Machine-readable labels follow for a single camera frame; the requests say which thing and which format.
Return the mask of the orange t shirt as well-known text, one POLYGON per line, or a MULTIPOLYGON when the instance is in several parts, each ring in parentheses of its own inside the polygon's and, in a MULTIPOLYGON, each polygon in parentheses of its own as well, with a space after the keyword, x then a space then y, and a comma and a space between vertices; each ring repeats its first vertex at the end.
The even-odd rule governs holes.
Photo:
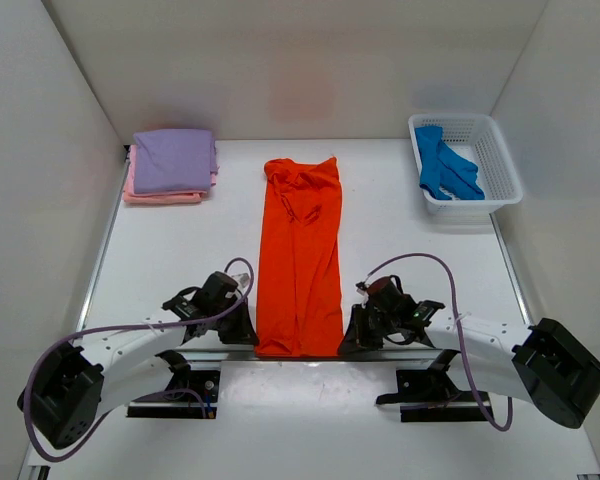
POLYGON ((256 354, 334 357, 343 339, 337 160, 300 164, 274 159, 264 173, 256 354))

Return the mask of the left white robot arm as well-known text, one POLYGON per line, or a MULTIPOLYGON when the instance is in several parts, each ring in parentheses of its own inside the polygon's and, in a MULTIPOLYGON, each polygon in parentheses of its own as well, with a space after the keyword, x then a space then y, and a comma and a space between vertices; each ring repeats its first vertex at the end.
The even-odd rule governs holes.
POLYGON ((85 330, 56 343, 37 361, 17 400, 30 439, 43 436, 63 450, 88 439, 91 428, 124 404, 160 395, 199 399, 179 349, 209 331, 225 345, 257 345, 249 292, 216 271, 140 324, 85 330))

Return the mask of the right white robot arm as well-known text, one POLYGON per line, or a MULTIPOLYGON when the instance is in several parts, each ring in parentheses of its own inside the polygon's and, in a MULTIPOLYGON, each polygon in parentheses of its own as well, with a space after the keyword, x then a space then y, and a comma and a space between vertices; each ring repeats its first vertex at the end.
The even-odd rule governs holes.
POLYGON ((379 396, 379 405, 441 407, 476 390, 523 400, 577 429, 600 395, 600 361, 556 320, 510 326, 470 314, 443 317, 444 304, 415 301, 395 275, 362 291, 366 301, 353 305, 338 355, 378 351, 396 335, 438 352, 425 369, 398 370, 396 392, 379 396))

